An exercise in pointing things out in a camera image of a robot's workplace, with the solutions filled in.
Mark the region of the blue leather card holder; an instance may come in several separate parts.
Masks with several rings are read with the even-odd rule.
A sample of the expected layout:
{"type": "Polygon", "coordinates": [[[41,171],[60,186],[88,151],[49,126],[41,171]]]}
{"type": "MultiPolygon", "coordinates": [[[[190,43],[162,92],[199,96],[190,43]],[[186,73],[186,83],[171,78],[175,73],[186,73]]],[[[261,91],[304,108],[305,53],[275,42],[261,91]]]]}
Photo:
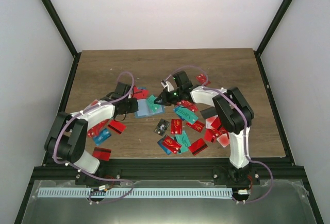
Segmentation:
{"type": "Polygon", "coordinates": [[[134,113],[135,118],[145,118],[145,117],[165,113],[164,106],[160,106],[160,108],[158,108],[155,112],[153,112],[147,105],[146,99],[138,99],[137,103],[138,103],[138,111],[134,113]]]}

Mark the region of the lone red card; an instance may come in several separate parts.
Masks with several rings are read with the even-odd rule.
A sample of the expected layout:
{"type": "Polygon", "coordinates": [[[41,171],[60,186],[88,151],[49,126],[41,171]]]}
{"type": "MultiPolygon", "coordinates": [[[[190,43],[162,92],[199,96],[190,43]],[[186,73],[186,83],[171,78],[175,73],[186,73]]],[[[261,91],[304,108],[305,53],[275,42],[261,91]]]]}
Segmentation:
{"type": "Polygon", "coordinates": [[[207,80],[207,76],[205,74],[199,74],[195,78],[200,84],[203,85],[209,85],[211,83],[210,80],[207,80]]]}

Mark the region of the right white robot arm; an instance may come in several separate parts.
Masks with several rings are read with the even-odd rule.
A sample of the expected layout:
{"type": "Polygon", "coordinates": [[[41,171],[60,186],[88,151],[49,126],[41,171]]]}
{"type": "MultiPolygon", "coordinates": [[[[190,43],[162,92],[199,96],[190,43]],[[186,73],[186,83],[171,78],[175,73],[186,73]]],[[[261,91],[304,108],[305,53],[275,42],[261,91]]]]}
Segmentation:
{"type": "Polygon", "coordinates": [[[175,88],[168,78],[163,79],[163,90],[155,103],[170,106],[187,100],[194,104],[214,107],[221,127],[229,135],[231,167],[228,169],[228,177],[234,184],[243,183],[248,177],[248,136],[254,118],[254,112],[246,98],[237,87],[213,89],[204,84],[193,85],[184,71],[176,72],[172,77],[177,87],[175,88]]]}

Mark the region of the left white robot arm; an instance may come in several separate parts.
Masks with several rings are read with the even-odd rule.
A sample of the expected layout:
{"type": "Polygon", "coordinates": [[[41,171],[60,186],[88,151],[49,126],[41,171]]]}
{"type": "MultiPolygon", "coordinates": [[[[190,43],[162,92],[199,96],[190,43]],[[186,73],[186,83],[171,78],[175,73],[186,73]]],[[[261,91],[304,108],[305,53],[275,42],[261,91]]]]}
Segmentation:
{"type": "Polygon", "coordinates": [[[136,98],[131,97],[133,85],[118,82],[115,90],[84,110],[57,114],[46,139],[44,149],[58,164],[72,164],[87,173],[95,185],[105,180],[99,159],[85,150],[88,131],[107,119],[138,110],[136,98]]]}

